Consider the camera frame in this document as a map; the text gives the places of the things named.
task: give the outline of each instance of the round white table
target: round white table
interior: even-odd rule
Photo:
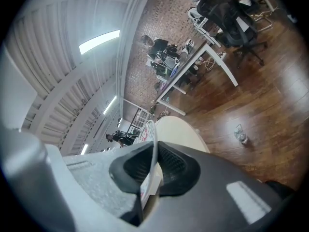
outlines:
[[[209,152],[197,131],[181,118],[165,116],[155,123],[158,140]]]

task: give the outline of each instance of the man sitting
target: man sitting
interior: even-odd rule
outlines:
[[[168,41],[162,39],[152,40],[148,35],[141,37],[140,41],[148,46],[148,55],[155,60],[157,52],[163,52],[168,46]]]

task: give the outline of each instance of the office chair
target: office chair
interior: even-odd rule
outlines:
[[[260,65],[264,66],[264,60],[253,48],[260,45],[267,48],[267,42],[254,43],[257,38],[255,21],[244,12],[238,0],[199,0],[197,12],[222,29],[223,33],[217,37],[226,48],[239,47],[233,52],[235,56],[240,56],[237,68],[248,53],[256,56]]]

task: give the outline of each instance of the desk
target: desk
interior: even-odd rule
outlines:
[[[166,95],[166,93],[173,87],[173,85],[181,78],[183,74],[195,63],[195,61],[204,53],[207,52],[215,61],[216,63],[221,66],[221,68],[225,71],[225,73],[228,75],[228,77],[231,79],[234,86],[237,86],[238,83],[233,76],[232,72],[229,70],[229,68],[226,66],[226,64],[223,62],[223,60],[217,55],[217,53],[209,46],[207,45],[207,42],[204,40],[201,40],[199,38],[192,38],[194,41],[194,47],[191,50],[191,53],[187,56],[186,53],[182,53],[180,62],[181,65],[178,67],[177,72],[167,79],[165,87],[160,90],[157,94],[157,97],[155,98],[155,102],[159,102],[166,107],[174,110],[175,112],[185,115],[185,112],[178,109],[175,106],[172,106],[168,104],[167,102],[163,101],[163,97]],[[186,94],[186,92],[180,88],[177,88],[180,92],[183,94]]]

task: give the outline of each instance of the ceiling light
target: ceiling light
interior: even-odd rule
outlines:
[[[92,48],[98,46],[99,44],[103,44],[104,42],[110,41],[114,38],[119,37],[120,30],[116,30],[113,32],[102,34],[96,38],[93,38],[85,43],[82,43],[79,46],[79,50],[81,54],[84,54],[85,52],[91,50]]]
[[[105,115],[107,110],[110,108],[110,106],[112,105],[112,103],[117,99],[117,96],[114,97],[114,99],[112,99],[111,103],[109,103],[109,105],[107,106],[107,108],[104,110],[103,114]]]
[[[81,155],[83,155],[85,153],[85,151],[87,150],[88,145],[84,145],[83,150],[81,152]]]

